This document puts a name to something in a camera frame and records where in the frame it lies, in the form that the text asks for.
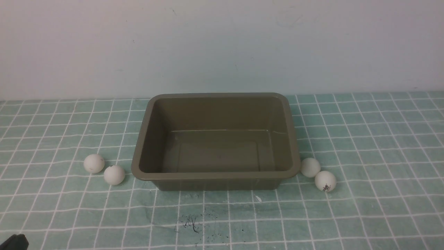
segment ping pong ball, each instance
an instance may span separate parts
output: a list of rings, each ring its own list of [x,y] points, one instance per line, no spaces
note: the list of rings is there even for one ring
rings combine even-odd
[[[336,177],[329,171],[321,171],[314,178],[316,187],[325,192],[330,192],[336,187]]]
[[[111,166],[105,169],[103,178],[110,185],[118,185],[125,179],[125,170],[121,166]]]
[[[83,161],[83,167],[90,173],[98,173],[105,166],[105,160],[98,154],[90,154]]]
[[[301,173],[308,177],[313,178],[321,170],[321,165],[314,158],[306,158],[301,163]]]

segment tray bottom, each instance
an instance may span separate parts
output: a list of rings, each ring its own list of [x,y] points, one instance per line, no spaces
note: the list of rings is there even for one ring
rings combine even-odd
[[[171,131],[163,173],[274,171],[267,130]]]

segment table surface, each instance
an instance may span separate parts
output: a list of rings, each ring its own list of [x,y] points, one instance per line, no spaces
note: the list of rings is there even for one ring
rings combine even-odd
[[[0,241],[29,249],[442,249],[444,92],[287,96],[301,174],[277,190],[161,192],[130,173],[148,100],[0,103]],[[109,186],[83,159],[126,172]]]

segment black object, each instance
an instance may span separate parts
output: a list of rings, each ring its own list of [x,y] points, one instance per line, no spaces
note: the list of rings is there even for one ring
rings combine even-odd
[[[0,245],[0,250],[26,250],[29,242],[24,234],[14,234]]]

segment white wall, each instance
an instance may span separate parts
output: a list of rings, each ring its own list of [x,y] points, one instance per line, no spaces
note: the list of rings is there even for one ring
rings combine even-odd
[[[0,99],[430,89],[443,0],[0,0]]]

